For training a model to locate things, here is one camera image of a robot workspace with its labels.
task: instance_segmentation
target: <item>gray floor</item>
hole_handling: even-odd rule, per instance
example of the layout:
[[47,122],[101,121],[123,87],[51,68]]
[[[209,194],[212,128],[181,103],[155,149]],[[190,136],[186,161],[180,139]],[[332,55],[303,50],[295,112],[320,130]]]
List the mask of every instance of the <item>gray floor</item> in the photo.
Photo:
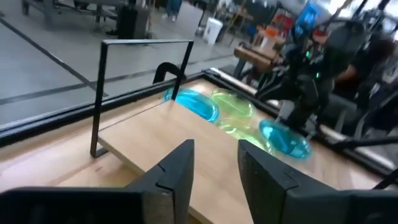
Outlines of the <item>gray floor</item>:
[[[96,81],[100,43],[109,39],[104,32],[115,27],[114,21],[107,20],[101,24],[101,31],[94,31],[93,17],[60,14],[54,20],[54,28],[48,30],[43,15],[35,9],[31,8],[29,16],[22,15],[20,1],[2,0],[0,9],[5,12],[3,19],[8,24],[81,75],[77,79],[0,25],[0,68],[6,71],[0,73],[0,125],[93,101],[95,92],[87,83]],[[161,12],[152,14],[152,32],[157,39],[192,39],[179,32],[175,23],[162,20]],[[236,43],[210,46],[199,38],[193,39],[186,74],[237,62],[233,57]],[[150,85],[157,66],[162,62],[179,65],[186,47],[186,44],[112,46],[108,52],[105,92],[117,95]]]

